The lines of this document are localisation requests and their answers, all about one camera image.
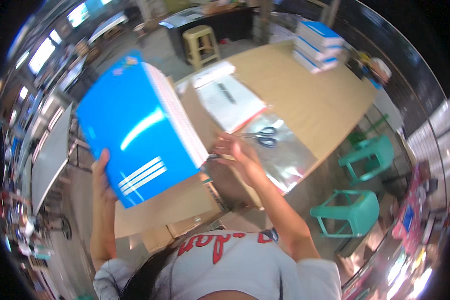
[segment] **stack of notebooks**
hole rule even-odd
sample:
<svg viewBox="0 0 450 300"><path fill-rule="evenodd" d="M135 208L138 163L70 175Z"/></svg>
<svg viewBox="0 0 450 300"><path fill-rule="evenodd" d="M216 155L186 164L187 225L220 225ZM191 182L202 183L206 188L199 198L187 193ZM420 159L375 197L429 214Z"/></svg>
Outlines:
<svg viewBox="0 0 450 300"><path fill-rule="evenodd" d="M296 29L293 56L311 73L335 68L344 39L326 25L302 21Z"/></svg>

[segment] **clear plastic sheet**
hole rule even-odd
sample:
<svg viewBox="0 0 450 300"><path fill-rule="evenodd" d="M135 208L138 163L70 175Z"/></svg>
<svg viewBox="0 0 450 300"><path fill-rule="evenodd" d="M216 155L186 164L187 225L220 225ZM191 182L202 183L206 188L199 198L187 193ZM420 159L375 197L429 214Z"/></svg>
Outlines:
<svg viewBox="0 0 450 300"><path fill-rule="evenodd" d="M268 178L282 194L287 194L304 178L317 158L285 122L269 109L253 118L235 134L257 133L267 126L277 129L273 136L277 140L275 147L264 147L254 138L242 139L255 148Z"/></svg>

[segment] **fingers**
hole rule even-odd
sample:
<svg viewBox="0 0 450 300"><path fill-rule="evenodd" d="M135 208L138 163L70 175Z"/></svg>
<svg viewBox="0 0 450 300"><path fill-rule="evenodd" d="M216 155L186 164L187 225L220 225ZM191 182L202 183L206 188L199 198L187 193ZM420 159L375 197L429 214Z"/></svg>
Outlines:
<svg viewBox="0 0 450 300"><path fill-rule="evenodd" d="M105 166L108 164L109 160L110 160L110 151L108 151L107 148L104 148L102 150L102 153L100 153L100 157L98 158L98 160L96 160L91 165L91 170L93 174L98 176L102 175L102 173L105 170Z"/></svg>
<svg viewBox="0 0 450 300"><path fill-rule="evenodd" d="M232 147L232 142L231 141L227 141L227 140L215 140L213 142L213 147L222 147L222 148L231 148Z"/></svg>
<svg viewBox="0 0 450 300"><path fill-rule="evenodd" d="M216 162L221 163L223 165L231 166L231 167L237 167L237 164L239 164L236 160L226 159L226 158L216 158L214 159Z"/></svg>
<svg viewBox="0 0 450 300"><path fill-rule="evenodd" d="M213 152L215 154L225 154L225 155L233 155L232 150L231 149L227 149L227 148L214 148Z"/></svg>
<svg viewBox="0 0 450 300"><path fill-rule="evenodd" d="M240 140L240 138L238 136L233 135L233 134L229 134L229 133L226 133L226 132L220 132L218 134L218 137L221 137L225 141L231 141L231 142L235 142L235 141L239 141Z"/></svg>

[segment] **wooden table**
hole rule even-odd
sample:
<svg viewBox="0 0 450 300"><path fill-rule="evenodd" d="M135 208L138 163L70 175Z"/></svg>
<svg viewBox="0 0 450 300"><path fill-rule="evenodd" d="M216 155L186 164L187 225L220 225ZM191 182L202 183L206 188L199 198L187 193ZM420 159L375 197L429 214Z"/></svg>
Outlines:
<svg viewBox="0 0 450 300"><path fill-rule="evenodd" d="M354 129L376 97L370 81L361 81L344 64L311 74L292 57L293 42L254 48L228 57L234 76L281 117L317 158L314 171ZM193 76L187 76L176 85ZM258 208L262 205L248 190Z"/></svg>

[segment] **green plastic stool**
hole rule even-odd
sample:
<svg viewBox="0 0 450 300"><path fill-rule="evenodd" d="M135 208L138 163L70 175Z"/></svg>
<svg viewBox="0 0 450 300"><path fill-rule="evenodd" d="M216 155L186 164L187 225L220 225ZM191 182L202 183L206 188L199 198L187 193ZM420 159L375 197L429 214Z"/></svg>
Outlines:
<svg viewBox="0 0 450 300"><path fill-rule="evenodd" d="M372 131L376 130L378 126L380 126L385 120L387 120L388 114L383 115L378 121L373 123L370 128L368 128L366 131L354 131L351 132L346 138L352 144L352 146L355 146L356 144L360 143L361 141L364 141L367 139L367 135L371 133Z"/></svg>
<svg viewBox="0 0 450 300"><path fill-rule="evenodd" d="M366 182L387 170L392 164L394 157L394 147L389 138L386 135L379 135L354 145L352 151L338 159L338 164L341 167L348 168L350 175L352 175L350 185L353 186L357 183ZM357 177L351 164L366 158L368 158L365 165L366 173Z"/></svg>
<svg viewBox="0 0 450 300"><path fill-rule="evenodd" d="M336 196L344 194L348 206L326 206ZM352 203L349 195L361 195ZM323 237L328 238L358 238L367 234L373 224L377 222L380 207L377 195L370 190L335 190L333 195L319 206L310 208L310 215L317 218ZM345 225L335 233L328 233L322 218L345 220ZM347 225L352 233L341 233Z"/></svg>

